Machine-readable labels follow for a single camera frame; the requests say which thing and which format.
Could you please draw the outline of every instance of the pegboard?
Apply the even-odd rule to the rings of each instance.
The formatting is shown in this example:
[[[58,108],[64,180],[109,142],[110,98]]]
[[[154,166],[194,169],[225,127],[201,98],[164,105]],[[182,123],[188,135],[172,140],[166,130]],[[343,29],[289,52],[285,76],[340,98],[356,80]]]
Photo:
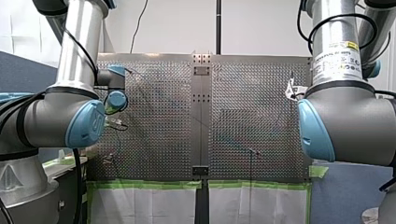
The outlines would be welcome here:
[[[209,132],[212,179],[301,182],[308,178],[297,104],[286,99],[291,76],[309,83],[309,59],[214,56]]]
[[[118,115],[126,132],[106,128],[93,148],[91,179],[191,179],[191,63],[174,57],[114,55],[99,67],[121,64],[128,107]]]
[[[196,76],[193,55],[103,54],[98,61],[132,71],[129,106],[115,115],[129,129],[105,130],[92,148],[89,179],[190,180],[201,164],[212,179],[307,180],[296,103],[284,95],[290,72],[296,85],[308,81],[307,58],[213,55],[204,77]],[[207,144],[197,147],[199,139]]]

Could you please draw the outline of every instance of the metal clip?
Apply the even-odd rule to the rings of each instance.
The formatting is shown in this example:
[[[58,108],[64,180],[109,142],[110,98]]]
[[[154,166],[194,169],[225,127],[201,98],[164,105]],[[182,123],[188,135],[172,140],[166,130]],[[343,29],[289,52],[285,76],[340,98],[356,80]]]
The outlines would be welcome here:
[[[289,79],[288,87],[285,91],[286,98],[292,101],[299,101],[300,99],[298,98],[298,96],[304,96],[306,90],[308,90],[307,87],[294,86],[294,76],[293,73],[291,73],[291,78]]]

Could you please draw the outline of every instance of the black cable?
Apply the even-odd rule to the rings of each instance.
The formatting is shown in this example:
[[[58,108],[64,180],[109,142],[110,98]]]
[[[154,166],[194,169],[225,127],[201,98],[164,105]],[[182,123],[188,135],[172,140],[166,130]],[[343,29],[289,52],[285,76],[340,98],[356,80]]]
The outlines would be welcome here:
[[[6,114],[4,115],[4,117],[2,118],[2,120],[0,121],[0,134],[3,131],[4,126],[6,125],[7,121],[9,120],[9,118],[11,118],[11,116],[19,109],[21,109],[22,107],[26,107],[29,106],[32,102],[40,99],[43,97],[43,94],[45,92],[39,92],[38,94],[35,94],[33,96],[30,96],[27,99],[22,99],[23,101],[21,102],[21,104],[15,105],[12,109],[10,108]]]
[[[303,4],[304,4],[304,0],[300,1],[300,7],[298,9],[298,13],[297,13],[297,29],[298,29],[298,33],[300,34],[300,36],[305,40],[308,41],[309,43],[312,43],[312,41],[310,41],[308,39],[308,37],[306,37],[306,35],[303,33],[303,30],[301,29],[301,13],[303,11]]]
[[[90,68],[93,71],[93,76],[95,78],[95,85],[98,83],[98,73],[99,73],[99,69],[96,66],[96,63],[93,61],[90,53],[88,53],[88,51],[78,42],[78,40],[76,40],[76,38],[66,29],[64,28],[64,32],[67,33],[70,38],[72,38],[72,40],[82,49],[82,51],[84,51],[85,56],[88,58],[88,60],[90,61]]]
[[[95,90],[108,91],[108,88],[93,87]]]
[[[136,30],[134,31],[134,37],[132,38],[131,50],[129,51],[129,53],[132,53],[132,50],[134,50],[134,39],[136,38],[137,32],[139,31],[140,20],[142,20],[143,14],[145,13],[146,7],[148,6],[148,2],[149,0],[146,0],[145,6],[143,7],[142,12],[140,13],[139,19],[137,20],[137,26],[136,26]]]
[[[113,129],[113,130],[119,131],[119,132],[125,132],[125,131],[127,131],[128,128],[129,128],[129,126],[126,125],[126,124],[121,124],[121,127],[124,127],[124,129],[119,129],[119,128],[116,128],[116,127],[113,127],[113,126],[110,126],[110,125],[107,126],[107,127],[111,128],[111,129]]]
[[[0,209],[4,217],[6,218],[7,224],[14,224],[14,220],[12,220],[11,214],[8,212],[8,209],[6,208],[6,205],[3,203],[1,198],[0,198]]]
[[[389,95],[389,96],[393,96],[393,98],[396,99],[396,92],[393,91],[375,91],[375,94]]]
[[[32,95],[26,95],[26,96],[18,97],[16,99],[10,100],[10,101],[6,102],[5,104],[1,105],[0,106],[0,116],[2,116],[6,111],[11,109],[12,107],[23,103],[24,101],[28,100],[32,96],[33,96],[33,94]]]
[[[79,153],[77,148],[73,148],[73,155],[76,162],[76,172],[77,172],[77,205],[76,205],[73,224],[78,224],[79,217],[81,215],[81,206],[82,206],[82,173],[81,173],[81,161],[79,160]]]
[[[309,49],[309,52],[311,52],[311,54],[313,53],[312,46],[311,46],[311,43],[313,42],[312,38],[313,38],[314,34],[317,32],[317,30],[321,26],[326,24],[327,22],[329,22],[329,21],[331,21],[333,19],[336,19],[336,18],[341,18],[341,17],[361,18],[361,19],[364,19],[364,20],[368,21],[372,25],[372,27],[373,27],[373,35],[372,35],[371,39],[366,44],[361,46],[361,49],[366,48],[367,46],[369,46],[371,43],[373,43],[375,41],[376,36],[378,34],[378,28],[377,28],[377,26],[375,24],[375,21],[373,21],[373,19],[371,19],[370,17],[368,17],[366,15],[359,14],[359,13],[347,13],[347,14],[340,14],[340,15],[330,16],[329,18],[327,18],[327,19],[321,21],[320,23],[318,23],[314,27],[314,29],[312,29],[311,33],[309,34],[309,37],[308,37],[308,49]]]
[[[362,4],[358,3],[356,4],[358,7],[360,7],[361,9],[366,9],[366,7],[364,7]]]

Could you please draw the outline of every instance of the white paper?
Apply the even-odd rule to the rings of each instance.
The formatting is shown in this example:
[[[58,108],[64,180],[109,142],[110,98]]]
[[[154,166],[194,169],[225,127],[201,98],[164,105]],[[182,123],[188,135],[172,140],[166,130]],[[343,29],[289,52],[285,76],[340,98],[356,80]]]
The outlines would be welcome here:
[[[10,10],[13,36],[40,37],[40,14],[33,1],[22,1]]]
[[[153,224],[194,224],[195,189],[153,190]]]
[[[272,223],[276,210],[276,189],[243,187],[238,224]]]
[[[92,197],[95,224],[193,224],[195,189],[99,189]]]
[[[33,36],[12,37],[14,54],[22,58],[40,61],[40,38]]]
[[[241,189],[209,190],[210,223],[236,224],[241,203]]]
[[[8,13],[0,14],[0,37],[11,36],[11,16]]]
[[[210,189],[210,223],[305,224],[306,193],[249,187]]]
[[[14,53],[14,49],[12,46],[12,38],[5,37],[5,36],[0,36],[0,51],[3,51],[5,53]]]

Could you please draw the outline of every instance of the white sheet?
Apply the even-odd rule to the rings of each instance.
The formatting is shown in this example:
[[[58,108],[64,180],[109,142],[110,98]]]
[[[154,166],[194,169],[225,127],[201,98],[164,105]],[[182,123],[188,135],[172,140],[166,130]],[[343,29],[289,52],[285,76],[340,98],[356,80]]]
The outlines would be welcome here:
[[[193,224],[195,189],[99,189],[91,224]]]
[[[305,224],[306,190],[210,189],[210,223]]]

